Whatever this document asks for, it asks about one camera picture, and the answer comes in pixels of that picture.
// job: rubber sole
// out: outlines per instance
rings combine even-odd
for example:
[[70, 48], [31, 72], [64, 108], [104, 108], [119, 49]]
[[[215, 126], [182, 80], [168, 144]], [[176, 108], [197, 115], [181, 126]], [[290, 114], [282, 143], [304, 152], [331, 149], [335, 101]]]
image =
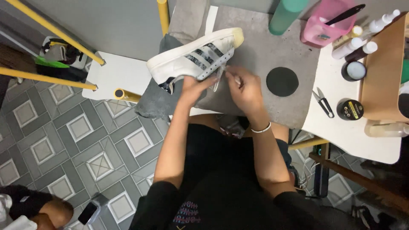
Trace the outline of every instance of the rubber sole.
[[233, 46], [235, 49], [239, 47], [244, 41], [243, 30], [241, 28], [235, 27], [235, 28], [229, 28], [229, 29], [221, 29], [211, 34], [205, 35], [189, 44], [186, 44], [181, 47], [177, 47], [177, 48], [168, 50], [166, 52], [163, 52], [161, 54], [158, 54], [155, 57], [149, 59], [146, 63], [146, 66], [148, 67], [149, 70], [151, 70], [161, 64], [173, 61], [174, 59], [180, 56], [184, 56], [190, 52], [193, 52], [198, 47], [202, 47], [207, 43], [210, 43], [217, 39], [222, 39], [228, 36], [234, 36]]

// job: green object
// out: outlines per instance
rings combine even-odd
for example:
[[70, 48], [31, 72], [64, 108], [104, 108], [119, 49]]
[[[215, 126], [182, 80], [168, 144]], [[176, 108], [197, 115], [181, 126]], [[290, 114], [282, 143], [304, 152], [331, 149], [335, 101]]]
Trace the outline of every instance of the green object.
[[307, 4], [308, 0], [281, 0], [268, 25], [270, 33], [283, 35]]
[[69, 68], [70, 67], [69, 65], [61, 63], [59, 61], [47, 61], [45, 58], [40, 57], [40, 56], [36, 58], [36, 64], [54, 67], [54, 68]]
[[407, 81], [409, 81], [409, 59], [404, 59], [400, 83], [403, 84]]

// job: teal bottle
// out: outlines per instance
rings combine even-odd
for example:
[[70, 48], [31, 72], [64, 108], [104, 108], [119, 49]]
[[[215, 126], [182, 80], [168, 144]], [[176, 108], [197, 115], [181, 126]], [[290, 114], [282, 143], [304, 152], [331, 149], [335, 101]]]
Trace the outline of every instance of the teal bottle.
[[281, 0], [268, 25], [270, 33], [283, 35], [307, 4], [308, 0]]

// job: white table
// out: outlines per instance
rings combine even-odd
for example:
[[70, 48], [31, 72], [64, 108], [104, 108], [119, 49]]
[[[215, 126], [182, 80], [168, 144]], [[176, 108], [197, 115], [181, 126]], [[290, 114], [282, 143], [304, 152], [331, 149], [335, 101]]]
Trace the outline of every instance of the white table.
[[[206, 34], [213, 31], [217, 14], [217, 7], [211, 7], [206, 24]], [[332, 110], [341, 99], [358, 100], [360, 82], [348, 82], [341, 76], [341, 67], [345, 61], [331, 57], [332, 47], [329, 45], [321, 49], [314, 90], [319, 87]], [[105, 59], [106, 65], [100, 66], [93, 61], [88, 73], [87, 82], [96, 84], [99, 89], [83, 90], [82, 95], [94, 100], [115, 99], [113, 93], [116, 88], [122, 88], [142, 95], [148, 87], [151, 75], [145, 61], [122, 57], [114, 54], [98, 52]], [[217, 113], [211, 110], [192, 108], [191, 116]], [[370, 160], [387, 164], [395, 163], [399, 159], [401, 138], [370, 138], [364, 133], [367, 123], [364, 117], [358, 121], [345, 121], [335, 115], [328, 118], [314, 97], [311, 97], [310, 107], [303, 130], [319, 136], [337, 145], [345, 152]]]

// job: bracelet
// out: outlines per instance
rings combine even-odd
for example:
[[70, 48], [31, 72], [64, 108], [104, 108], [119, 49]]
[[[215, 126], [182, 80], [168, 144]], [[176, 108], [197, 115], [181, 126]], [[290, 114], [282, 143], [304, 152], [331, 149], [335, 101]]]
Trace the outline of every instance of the bracelet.
[[251, 130], [252, 130], [253, 132], [255, 132], [255, 133], [263, 133], [263, 132], [269, 130], [270, 127], [271, 127], [271, 122], [268, 122], [267, 128], [265, 128], [265, 129], [263, 129], [263, 130], [261, 130], [261, 131], [255, 131], [255, 130], [253, 130], [253, 129], [251, 129]]

